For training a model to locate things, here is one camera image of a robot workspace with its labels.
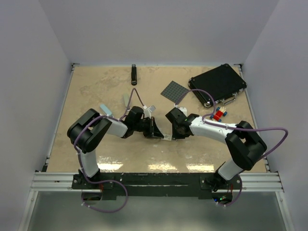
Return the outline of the light blue stapler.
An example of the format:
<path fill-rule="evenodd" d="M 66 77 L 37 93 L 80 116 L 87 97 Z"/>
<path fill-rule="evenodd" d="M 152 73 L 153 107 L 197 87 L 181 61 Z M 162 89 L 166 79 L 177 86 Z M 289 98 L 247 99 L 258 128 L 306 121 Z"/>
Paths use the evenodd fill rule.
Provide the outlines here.
<path fill-rule="evenodd" d="M 113 113 L 105 104 L 101 104 L 100 109 L 105 115 L 113 117 Z"/>

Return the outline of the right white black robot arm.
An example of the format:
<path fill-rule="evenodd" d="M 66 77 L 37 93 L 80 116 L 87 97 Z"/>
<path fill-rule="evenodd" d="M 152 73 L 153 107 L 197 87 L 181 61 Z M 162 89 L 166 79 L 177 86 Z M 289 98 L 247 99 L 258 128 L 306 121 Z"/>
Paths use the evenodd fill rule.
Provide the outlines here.
<path fill-rule="evenodd" d="M 224 124 L 203 119 L 197 114 L 186 116 L 176 107 L 166 114 L 166 118 L 172 124 L 172 134 L 176 139 L 202 136 L 227 145 L 231 159 L 223 163 L 213 177 L 220 189 L 226 189 L 237 174 L 251 170 L 267 150 L 265 142 L 246 121 Z"/>

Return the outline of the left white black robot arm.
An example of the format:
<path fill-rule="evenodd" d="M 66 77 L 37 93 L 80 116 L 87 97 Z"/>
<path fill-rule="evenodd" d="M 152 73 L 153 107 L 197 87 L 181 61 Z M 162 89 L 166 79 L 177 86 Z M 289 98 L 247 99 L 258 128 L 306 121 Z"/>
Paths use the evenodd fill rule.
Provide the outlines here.
<path fill-rule="evenodd" d="M 80 171 L 84 174 L 83 184 L 89 189 L 100 183 L 99 167 L 95 149 L 105 134 L 126 139 L 134 132 L 141 132 L 147 139 L 162 139 L 163 133 L 156 125 L 149 108 L 132 107 L 128 114 L 117 120 L 89 109 L 67 131 L 67 136 L 78 154 Z"/>

